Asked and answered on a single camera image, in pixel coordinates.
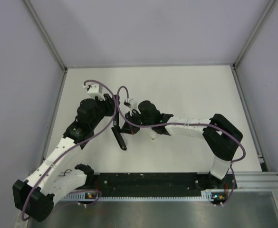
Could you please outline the black stapler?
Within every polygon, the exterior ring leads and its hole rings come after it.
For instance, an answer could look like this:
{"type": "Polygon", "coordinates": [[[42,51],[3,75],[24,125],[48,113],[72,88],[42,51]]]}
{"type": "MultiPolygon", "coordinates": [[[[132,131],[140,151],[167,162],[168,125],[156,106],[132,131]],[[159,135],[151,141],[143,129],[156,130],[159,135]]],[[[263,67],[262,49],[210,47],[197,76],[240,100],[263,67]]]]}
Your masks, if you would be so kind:
{"type": "Polygon", "coordinates": [[[115,136],[115,139],[119,145],[119,147],[123,150],[123,151],[126,151],[127,150],[127,146],[126,146],[126,143],[121,135],[121,128],[119,126],[119,111],[118,111],[118,108],[117,106],[120,104],[119,103],[119,95],[114,95],[114,98],[115,98],[115,101],[116,101],[116,113],[114,115],[114,118],[113,118],[113,127],[111,128],[114,136],[115,136]]]}

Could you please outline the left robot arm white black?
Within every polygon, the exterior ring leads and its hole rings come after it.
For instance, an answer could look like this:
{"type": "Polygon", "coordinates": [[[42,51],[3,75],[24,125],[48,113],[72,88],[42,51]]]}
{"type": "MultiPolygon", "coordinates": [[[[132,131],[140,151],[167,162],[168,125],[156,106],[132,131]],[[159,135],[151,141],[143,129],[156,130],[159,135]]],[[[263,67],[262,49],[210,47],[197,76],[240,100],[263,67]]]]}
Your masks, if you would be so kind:
{"type": "Polygon", "coordinates": [[[114,94],[80,102],[74,122],[66,129],[53,152],[24,181],[17,180],[12,186],[14,203],[21,211],[22,221],[32,218],[41,222],[66,195],[79,187],[87,189],[93,186],[92,169],[83,164],[77,165],[65,177],[59,175],[89,141],[104,132],[106,127],[94,132],[103,118],[114,118],[116,112],[114,94]]]}

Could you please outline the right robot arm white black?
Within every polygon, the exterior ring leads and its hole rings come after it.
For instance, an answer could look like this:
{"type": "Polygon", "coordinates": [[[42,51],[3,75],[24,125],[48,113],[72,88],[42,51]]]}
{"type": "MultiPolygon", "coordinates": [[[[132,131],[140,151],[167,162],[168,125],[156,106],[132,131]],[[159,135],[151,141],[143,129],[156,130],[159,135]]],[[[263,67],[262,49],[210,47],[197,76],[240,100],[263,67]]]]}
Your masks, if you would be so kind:
{"type": "Polygon", "coordinates": [[[137,103],[131,98],[124,101],[129,111],[124,115],[122,132],[134,135],[145,129],[151,139],[157,135],[188,136],[204,140],[214,154],[213,164],[208,176],[214,188],[226,182],[226,174],[232,164],[243,134],[221,114],[209,119],[179,118],[173,114],[161,113],[148,100],[137,103]]]}

